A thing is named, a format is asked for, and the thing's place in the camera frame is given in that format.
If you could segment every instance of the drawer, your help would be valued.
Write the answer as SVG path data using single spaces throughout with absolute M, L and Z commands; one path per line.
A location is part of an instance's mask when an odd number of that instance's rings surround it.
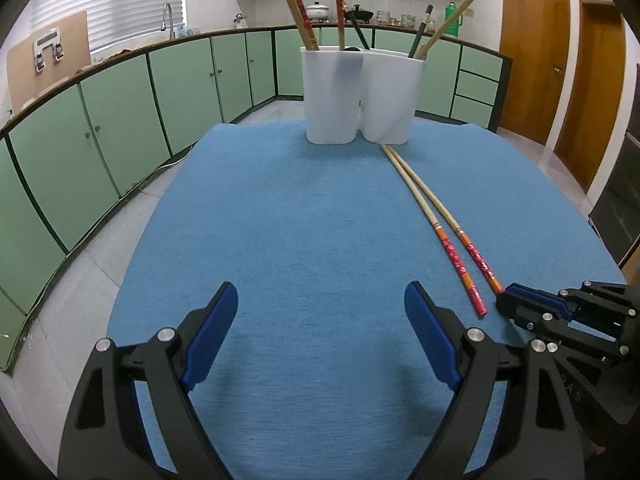
M 460 68 L 498 81 L 502 71 L 502 58 L 476 48 L 464 46 L 462 47 Z
M 456 96 L 453 101 L 451 118 L 487 128 L 492 111 L 493 108 L 489 105 Z
M 467 72 L 460 72 L 460 74 L 458 74 L 457 95 L 469 97 L 493 106 L 497 91 L 498 83 L 491 79 Z

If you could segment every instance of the tile floor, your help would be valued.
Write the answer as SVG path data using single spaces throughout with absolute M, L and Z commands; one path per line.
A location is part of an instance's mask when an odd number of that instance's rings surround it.
M 303 119 L 302 102 L 273 102 L 243 123 Z M 543 146 L 506 130 L 523 152 L 586 216 L 591 203 L 562 162 Z M 75 256 L 50 291 L 26 336 L 11 377 L 0 373 L 0 397 L 25 439 L 56 471 L 69 403 L 95 341 L 106 333 L 116 295 L 152 212 L 182 163 L 168 168 L 126 203 Z

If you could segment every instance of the wooden door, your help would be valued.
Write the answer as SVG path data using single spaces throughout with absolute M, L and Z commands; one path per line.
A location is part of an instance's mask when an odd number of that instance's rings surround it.
M 545 144 L 569 54 L 569 0 L 504 0 L 500 53 L 513 59 L 500 126 Z
M 168 46 L 149 61 L 166 137 L 178 153 L 222 122 L 211 44 L 205 38 Z
M 244 34 L 211 38 L 222 118 L 230 123 L 251 108 L 251 89 Z
M 145 56 L 81 82 L 89 119 L 121 195 L 169 157 Z
M 625 33 L 609 3 L 580 4 L 574 88 L 556 154 L 587 191 L 609 145 L 625 77 Z

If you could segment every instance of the container on counter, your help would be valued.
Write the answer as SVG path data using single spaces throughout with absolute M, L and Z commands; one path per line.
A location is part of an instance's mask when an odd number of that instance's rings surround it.
M 345 144 L 358 131 L 363 52 L 321 46 L 300 48 L 306 138 L 315 144 Z
M 360 131 L 379 144 L 404 144 L 414 126 L 424 61 L 373 48 L 364 53 Z

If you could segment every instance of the table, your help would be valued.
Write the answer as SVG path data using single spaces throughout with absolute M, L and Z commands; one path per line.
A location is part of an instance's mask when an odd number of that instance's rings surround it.
M 305 123 L 219 124 L 191 152 L 154 212 L 116 300 L 108 335 L 146 341 L 207 304 L 228 280 L 238 316 L 207 380 L 190 394 L 237 480 L 406 478 L 452 393 L 409 324 L 405 286 L 495 340 L 528 333 L 495 310 L 479 320 L 436 235 L 396 170 L 362 138 L 306 141 Z M 415 121 L 398 152 L 460 222 L 504 286 L 557 292 L 624 282 L 584 218 L 500 137 Z M 470 465 L 491 445 L 504 388 Z M 171 468 L 148 394 L 154 453 Z

